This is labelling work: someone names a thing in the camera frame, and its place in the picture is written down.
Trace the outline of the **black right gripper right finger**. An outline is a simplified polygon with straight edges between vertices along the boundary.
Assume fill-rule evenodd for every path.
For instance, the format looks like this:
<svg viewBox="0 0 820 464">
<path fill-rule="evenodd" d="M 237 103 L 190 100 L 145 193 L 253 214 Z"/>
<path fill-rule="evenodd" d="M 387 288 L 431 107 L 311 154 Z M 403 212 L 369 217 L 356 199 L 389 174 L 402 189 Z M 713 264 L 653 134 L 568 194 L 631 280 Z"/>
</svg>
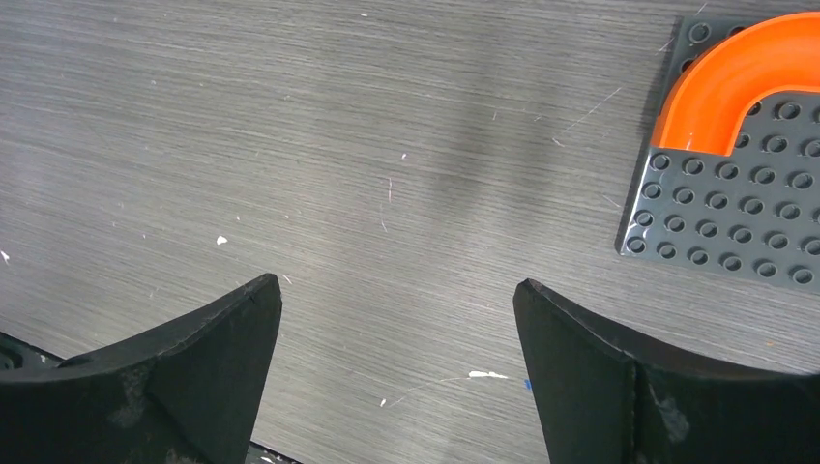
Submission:
<svg viewBox="0 0 820 464">
<path fill-rule="evenodd" d="M 815 463 L 819 377 L 692 353 L 519 283 L 513 309 L 553 463 Z"/>
</svg>

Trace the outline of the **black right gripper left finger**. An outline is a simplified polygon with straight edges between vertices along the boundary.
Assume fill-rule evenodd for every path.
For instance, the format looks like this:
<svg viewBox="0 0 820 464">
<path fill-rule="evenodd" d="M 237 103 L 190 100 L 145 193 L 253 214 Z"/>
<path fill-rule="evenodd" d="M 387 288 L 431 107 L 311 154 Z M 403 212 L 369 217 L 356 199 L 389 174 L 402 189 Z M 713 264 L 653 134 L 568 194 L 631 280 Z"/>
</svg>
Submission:
<svg viewBox="0 0 820 464">
<path fill-rule="evenodd" d="M 277 342 L 264 274 L 50 368 L 1 370 L 5 463 L 242 463 Z"/>
</svg>

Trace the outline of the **grey studded building baseplate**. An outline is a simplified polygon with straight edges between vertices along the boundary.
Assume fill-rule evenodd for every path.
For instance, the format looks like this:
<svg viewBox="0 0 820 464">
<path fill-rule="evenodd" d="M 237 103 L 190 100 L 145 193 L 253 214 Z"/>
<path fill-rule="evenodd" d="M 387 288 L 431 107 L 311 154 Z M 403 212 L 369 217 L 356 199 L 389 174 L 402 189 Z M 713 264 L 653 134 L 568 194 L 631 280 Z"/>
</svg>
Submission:
<svg viewBox="0 0 820 464">
<path fill-rule="evenodd" d="M 768 19 L 685 16 L 657 116 L 702 54 Z M 754 104 L 729 157 L 651 144 L 635 169 L 615 247 L 626 257 L 819 289 L 819 92 L 781 92 Z"/>
</svg>

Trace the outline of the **orange curved track piece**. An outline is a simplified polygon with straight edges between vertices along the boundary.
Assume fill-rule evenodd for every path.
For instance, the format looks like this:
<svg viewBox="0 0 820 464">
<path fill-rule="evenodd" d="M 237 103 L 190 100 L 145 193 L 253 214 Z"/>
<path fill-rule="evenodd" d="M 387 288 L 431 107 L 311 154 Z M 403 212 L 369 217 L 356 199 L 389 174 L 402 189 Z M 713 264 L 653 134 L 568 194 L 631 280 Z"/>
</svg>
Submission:
<svg viewBox="0 0 820 464">
<path fill-rule="evenodd" d="M 667 95 L 651 144 L 729 157 L 748 111 L 781 92 L 819 92 L 819 13 L 749 26 L 697 58 Z"/>
</svg>

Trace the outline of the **black mounting base plate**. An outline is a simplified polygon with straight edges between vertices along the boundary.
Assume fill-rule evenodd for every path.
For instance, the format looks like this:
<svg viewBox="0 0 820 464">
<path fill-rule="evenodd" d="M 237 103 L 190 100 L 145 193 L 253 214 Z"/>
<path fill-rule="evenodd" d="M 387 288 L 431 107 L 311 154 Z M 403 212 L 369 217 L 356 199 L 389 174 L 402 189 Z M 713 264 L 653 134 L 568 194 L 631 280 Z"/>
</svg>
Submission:
<svg viewBox="0 0 820 464">
<path fill-rule="evenodd" d="M 50 368 L 63 359 L 6 333 L 0 334 L 1 370 Z"/>
</svg>

